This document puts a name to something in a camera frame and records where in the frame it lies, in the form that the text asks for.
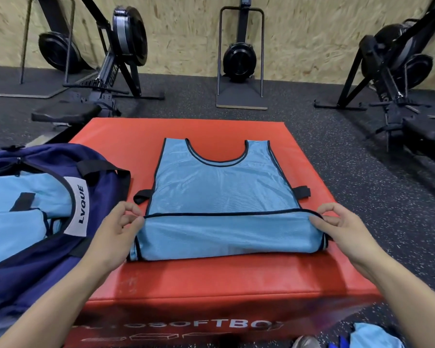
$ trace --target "speckled black flooring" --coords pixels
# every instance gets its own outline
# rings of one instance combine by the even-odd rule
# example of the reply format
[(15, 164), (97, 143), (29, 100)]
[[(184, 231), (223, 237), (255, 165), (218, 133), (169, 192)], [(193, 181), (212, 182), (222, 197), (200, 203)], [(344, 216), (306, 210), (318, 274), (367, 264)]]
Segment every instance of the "speckled black flooring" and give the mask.
[[(0, 68), (0, 87), (16, 80), (16, 69)], [(265, 83), (267, 111), (218, 109), (213, 78), (143, 75), (141, 81), (145, 89), (163, 88), (166, 100), (119, 100), (126, 117), (285, 122), (334, 197), (363, 218), (389, 254), (435, 290), (435, 164), (405, 151), (386, 154), (383, 136), (364, 141), (367, 133), (382, 125), (381, 109), (367, 113), (317, 110), (313, 100), (336, 99), (341, 86), (282, 81)], [(435, 103), (435, 92), (413, 95)], [(365, 89), (360, 100), (377, 98)], [(26, 143), (45, 130), (45, 124), (30, 122), (29, 112), (48, 102), (0, 98), (0, 146)], [(338, 334), (347, 334), (357, 321), (395, 325), (388, 307), (375, 305), (320, 334), (323, 346), (336, 341)], [(245, 346), (288, 348), (290, 343)]]

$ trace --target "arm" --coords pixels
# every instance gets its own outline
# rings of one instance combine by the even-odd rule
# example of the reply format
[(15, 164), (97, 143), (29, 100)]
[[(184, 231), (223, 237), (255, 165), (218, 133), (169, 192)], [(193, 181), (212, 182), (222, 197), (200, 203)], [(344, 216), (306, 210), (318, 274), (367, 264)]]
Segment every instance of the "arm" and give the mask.
[(335, 203), (318, 212), (339, 217), (312, 217), (311, 222), (329, 234), (352, 265), (377, 286), (416, 348), (435, 348), (435, 292), (377, 244), (359, 216)]
[[(124, 215), (126, 211), (135, 215)], [(117, 204), (81, 261), (0, 337), (0, 348), (60, 348), (87, 299), (126, 259), (144, 223), (139, 215), (137, 205)]]

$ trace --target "light blue mesh vest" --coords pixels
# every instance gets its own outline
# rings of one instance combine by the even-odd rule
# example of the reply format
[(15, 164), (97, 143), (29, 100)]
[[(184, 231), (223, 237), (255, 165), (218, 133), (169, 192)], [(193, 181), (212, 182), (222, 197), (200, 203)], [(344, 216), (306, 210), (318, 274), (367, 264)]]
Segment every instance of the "light blue mesh vest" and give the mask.
[(269, 141), (245, 141), (239, 158), (212, 161), (189, 140), (167, 138), (154, 181), (131, 260), (312, 253), (327, 246), (308, 219), (318, 214), (300, 207), (300, 189), (290, 187)]

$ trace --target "red gym mat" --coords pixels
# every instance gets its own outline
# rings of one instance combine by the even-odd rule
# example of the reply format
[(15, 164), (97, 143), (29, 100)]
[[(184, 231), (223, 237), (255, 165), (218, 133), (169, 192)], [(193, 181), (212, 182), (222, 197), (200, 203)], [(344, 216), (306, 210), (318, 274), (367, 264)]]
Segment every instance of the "red gym mat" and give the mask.
[[(189, 138), (211, 160), (240, 156), (244, 140), (270, 140), (290, 184), (311, 188), (304, 208), (334, 201), (282, 122), (96, 118), (71, 142), (130, 170), (132, 200), (151, 188), (164, 138)], [(380, 300), (333, 242), (315, 254), (126, 263), (90, 298), (65, 346), (183, 344), (230, 333), (249, 341), (293, 338)]]

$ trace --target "plywood wall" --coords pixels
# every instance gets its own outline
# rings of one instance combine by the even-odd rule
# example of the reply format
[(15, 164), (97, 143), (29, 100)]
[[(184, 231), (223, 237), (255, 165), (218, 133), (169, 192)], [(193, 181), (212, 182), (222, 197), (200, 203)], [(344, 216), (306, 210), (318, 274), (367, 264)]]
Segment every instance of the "plywood wall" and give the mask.
[[(148, 61), (140, 71), (175, 75), (215, 76), (218, 19), (224, 5), (239, 0), (94, 0), (111, 19), (116, 5), (140, 11), (148, 35)], [(77, 2), (75, 40), (87, 62), (103, 58), (95, 23)], [(429, 0), (253, 0), (264, 10), (266, 79), (342, 83), (359, 40), (385, 24), (422, 16)], [(0, 65), (19, 64), (26, 0), (0, 0)], [(248, 41), (261, 49), (261, 16), (249, 20)], [(28, 64), (47, 67), (37, 48), (40, 32), (47, 30), (38, 3), (29, 32)], [(233, 42), (237, 13), (226, 11), (223, 51)], [(435, 39), (427, 53), (435, 57)], [(434, 70), (421, 87), (435, 89)]]

